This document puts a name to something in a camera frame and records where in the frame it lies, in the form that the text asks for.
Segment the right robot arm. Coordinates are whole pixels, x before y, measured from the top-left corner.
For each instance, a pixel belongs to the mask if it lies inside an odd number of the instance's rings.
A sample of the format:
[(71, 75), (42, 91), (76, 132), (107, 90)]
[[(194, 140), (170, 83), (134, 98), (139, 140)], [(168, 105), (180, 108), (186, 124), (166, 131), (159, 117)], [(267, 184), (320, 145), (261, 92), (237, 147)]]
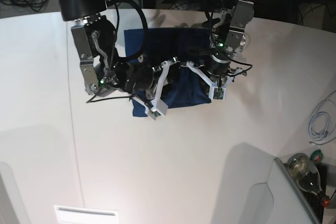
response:
[[(119, 25), (113, 25), (101, 12), (108, 7), (126, 3), (133, 7), (142, 23), (140, 48), (130, 56), (121, 57), (116, 48)], [(110, 99), (115, 91), (144, 107), (147, 116), (165, 116), (168, 105), (161, 99), (170, 67), (176, 58), (150, 64), (144, 58), (148, 39), (148, 23), (141, 7), (133, 0), (59, 0), (64, 21), (73, 22), (71, 34), (80, 58), (80, 70), (89, 103)]]

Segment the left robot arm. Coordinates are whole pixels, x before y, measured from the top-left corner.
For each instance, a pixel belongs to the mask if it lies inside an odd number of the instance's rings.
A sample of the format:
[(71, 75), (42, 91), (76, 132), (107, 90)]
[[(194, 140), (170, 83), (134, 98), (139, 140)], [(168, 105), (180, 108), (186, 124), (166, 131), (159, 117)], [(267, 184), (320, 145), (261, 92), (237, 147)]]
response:
[(244, 50), (245, 28), (254, 16), (254, 0), (202, 0), (209, 46), (191, 46), (186, 66), (207, 84), (211, 100), (223, 100), (227, 86), (246, 76), (252, 64), (236, 60)]

